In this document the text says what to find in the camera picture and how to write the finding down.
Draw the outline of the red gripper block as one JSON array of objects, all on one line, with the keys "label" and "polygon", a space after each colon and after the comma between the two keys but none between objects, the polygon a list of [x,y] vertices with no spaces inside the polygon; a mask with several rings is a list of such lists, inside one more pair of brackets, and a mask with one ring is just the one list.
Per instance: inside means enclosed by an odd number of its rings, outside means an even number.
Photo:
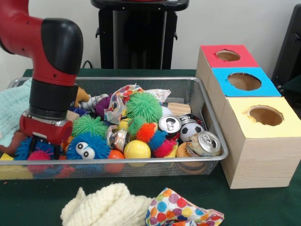
[{"label": "red gripper block", "polygon": [[[28,117],[24,114],[19,122],[20,130],[27,136],[37,136],[53,144],[54,159],[59,160],[61,153],[61,143],[68,140],[72,133],[73,123],[69,120],[52,121]],[[32,137],[29,144],[28,157],[35,152],[38,139]]]}]

